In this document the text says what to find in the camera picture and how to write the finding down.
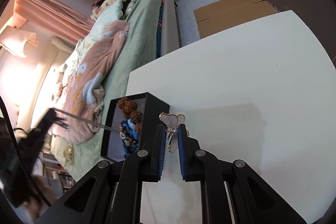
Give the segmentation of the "gold butterfly brooch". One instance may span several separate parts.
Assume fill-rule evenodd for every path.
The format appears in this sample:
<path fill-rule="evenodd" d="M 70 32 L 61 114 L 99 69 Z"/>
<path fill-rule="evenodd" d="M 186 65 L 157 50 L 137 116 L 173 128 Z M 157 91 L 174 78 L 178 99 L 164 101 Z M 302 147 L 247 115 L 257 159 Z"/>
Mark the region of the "gold butterfly brooch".
<path fill-rule="evenodd" d="M 174 113 L 161 113 L 159 115 L 160 121 L 165 125 L 165 131 L 167 132 L 168 151 L 169 153 L 175 153 L 178 148 L 178 126 L 185 124 L 186 117 L 184 114 Z"/>

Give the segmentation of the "black jewelry box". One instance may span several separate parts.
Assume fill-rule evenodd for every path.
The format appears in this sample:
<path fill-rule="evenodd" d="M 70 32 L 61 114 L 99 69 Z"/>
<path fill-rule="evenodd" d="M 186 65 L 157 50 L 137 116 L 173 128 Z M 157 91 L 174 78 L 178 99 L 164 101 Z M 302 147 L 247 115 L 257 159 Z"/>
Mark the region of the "black jewelry box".
<path fill-rule="evenodd" d="M 142 149 L 161 123 L 159 115 L 170 106 L 150 93 L 110 100 L 100 155 L 119 162 Z"/>

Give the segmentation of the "pink duck blanket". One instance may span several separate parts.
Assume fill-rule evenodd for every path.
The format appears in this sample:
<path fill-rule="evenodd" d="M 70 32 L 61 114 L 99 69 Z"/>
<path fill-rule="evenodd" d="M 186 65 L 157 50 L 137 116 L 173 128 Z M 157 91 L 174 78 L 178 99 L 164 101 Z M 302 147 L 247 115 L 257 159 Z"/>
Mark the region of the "pink duck blanket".
<path fill-rule="evenodd" d="M 63 87 L 54 107 L 72 116 L 60 114 L 68 128 L 54 126 L 52 132 L 72 144 L 92 138 L 99 131 L 105 91 L 102 81 L 112 69 L 126 41 L 129 24 L 124 20 L 112 22 L 85 54 L 76 71 Z"/>

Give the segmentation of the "green bed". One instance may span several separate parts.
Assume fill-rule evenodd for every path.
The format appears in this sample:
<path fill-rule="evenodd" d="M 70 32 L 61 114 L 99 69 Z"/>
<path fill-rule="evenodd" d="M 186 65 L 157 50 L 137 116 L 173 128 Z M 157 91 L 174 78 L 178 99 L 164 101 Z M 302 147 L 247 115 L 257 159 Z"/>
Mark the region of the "green bed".
<path fill-rule="evenodd" d="M 180 47 L 174 0 L 136 0 L 126 20 L 130 24 L 126 42 L 116 64 L 102 82 L 106 93 L 102 108 L 103 119 L 108 115 L 110 101 L 126 94 L 132 71 L 154 61 L 158 52 L 165 55 Z M 63 155 L 69 142 L 58 136 L 53 140 L 53 155 L 76 181 L 102 160 L 100 150 L 103 132 L 100 129 L 87 141 L 73 145 L 72 165 L 66 164 Z"/>

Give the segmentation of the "flattened brown cardboard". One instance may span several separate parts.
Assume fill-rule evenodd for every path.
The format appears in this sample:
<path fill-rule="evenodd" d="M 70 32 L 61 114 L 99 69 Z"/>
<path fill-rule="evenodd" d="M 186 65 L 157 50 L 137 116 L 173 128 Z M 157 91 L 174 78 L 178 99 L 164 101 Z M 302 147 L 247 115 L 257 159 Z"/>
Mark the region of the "flattened brown cardboard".
<path fill-rule="evenodd" d="M 202 39 L 277 12 L 266 0 L 220 0 L 194 10 L 194 15 Z"/>

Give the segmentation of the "pink curtain left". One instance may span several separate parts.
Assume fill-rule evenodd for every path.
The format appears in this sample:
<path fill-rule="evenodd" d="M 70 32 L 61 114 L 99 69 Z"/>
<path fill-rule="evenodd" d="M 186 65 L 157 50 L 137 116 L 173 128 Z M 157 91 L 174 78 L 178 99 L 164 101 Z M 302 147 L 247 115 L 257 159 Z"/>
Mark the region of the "pink curtain left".
<path fill-rule="evenodd" d="M 58 0 L 15 0 L 14 12 L 72 44 L 85 38 L 94 21 Z"/>

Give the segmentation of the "light green pillow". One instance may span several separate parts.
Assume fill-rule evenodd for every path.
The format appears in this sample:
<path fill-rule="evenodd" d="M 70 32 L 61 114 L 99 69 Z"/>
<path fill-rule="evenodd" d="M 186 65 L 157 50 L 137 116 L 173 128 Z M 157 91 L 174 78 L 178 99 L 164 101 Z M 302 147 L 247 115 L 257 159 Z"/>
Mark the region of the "light green pillow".
<path fill-rule="evenodd" d="M 98 16 L 87 36 L 95 39 L 101 36 L 112 22 L 121 19 L 123 16 L 123 3 L 125 1 L 127 0 L 117 0 L 113 4 L 106 6 L 106 9 Z"/>

